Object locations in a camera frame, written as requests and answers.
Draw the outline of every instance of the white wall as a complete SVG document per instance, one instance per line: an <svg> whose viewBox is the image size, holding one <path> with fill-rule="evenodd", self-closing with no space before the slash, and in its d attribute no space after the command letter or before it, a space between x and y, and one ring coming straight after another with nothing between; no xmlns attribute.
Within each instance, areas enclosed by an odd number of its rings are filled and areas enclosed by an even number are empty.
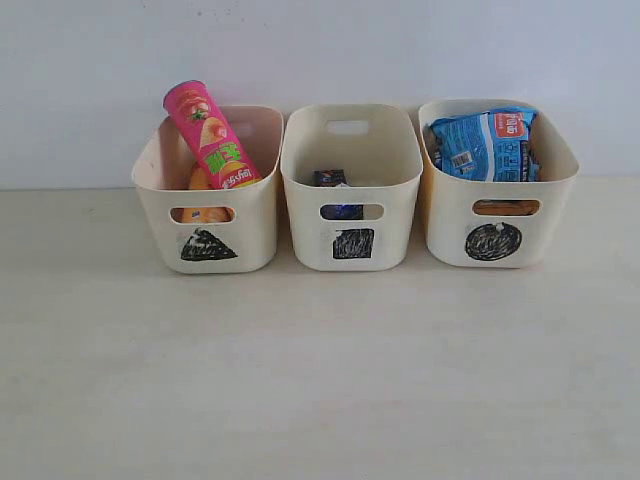
<svg viewBox="0 0 640 480"><path fill-rule="evenodd" d="M0 188L130 185L165 91L219 103L537 104L587 174L640 173L635 0L5 0Z"/></svg>

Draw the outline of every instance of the pringles can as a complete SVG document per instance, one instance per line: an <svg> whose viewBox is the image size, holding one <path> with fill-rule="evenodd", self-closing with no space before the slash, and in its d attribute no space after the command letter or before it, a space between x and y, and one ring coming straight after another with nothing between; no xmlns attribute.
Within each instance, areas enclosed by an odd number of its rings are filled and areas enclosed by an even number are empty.
<svg viewBox="0 0 640 480"><path fill-rule="evenodd" d="M262 179L204 83L176 85L164 97L164 108L193 151L211 188L246 187Z"/></svg>

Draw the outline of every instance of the white plastic bin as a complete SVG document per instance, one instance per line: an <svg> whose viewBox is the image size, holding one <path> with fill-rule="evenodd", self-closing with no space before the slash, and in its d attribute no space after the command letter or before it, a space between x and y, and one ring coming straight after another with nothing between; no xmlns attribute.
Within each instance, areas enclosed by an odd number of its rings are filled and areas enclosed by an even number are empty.
<svg viewBox="0 0 640 480"><path fill-rule="evenodd" d="M354 188L314 187L313 172L329 169L343 169ZM281 170L293 246L304 265L384 270L405 257L422 174L406 112L386 105L302 108L287 124ZM364 219L320 214L324 205L347 204L364 205Z"/></svg>
<svg viewBox="0 0 640 480"><path fill-rule="evenodd" d="M547 248L578 174L579 165L566 142L538 110L531 146L540 163L540 182L475 182L438 170L429 157L425 127L453 115L482 112L507 105L531 105L511 100L440 100L419 112L420 141L425 163L421 202L427 246L431 253L456 266L518 268L539 262ZM478 215L481 200L538 202L532 215Z"/></svg>
<svg viewBox="0 0 640 480"><path fill-rule="evenodd" d="M222 111L263 175L260 182L233 190L185 190L195 157L170 118L162 122L133 167L132 179L162 258L178 272L250 272L269 263L276 251L282 115L253 106ZM195 224L178 223L171 215L174 209L214 206L232 208L234 218ZM185 260L187 244L204 246L211 253L198 261Z"/></svg>

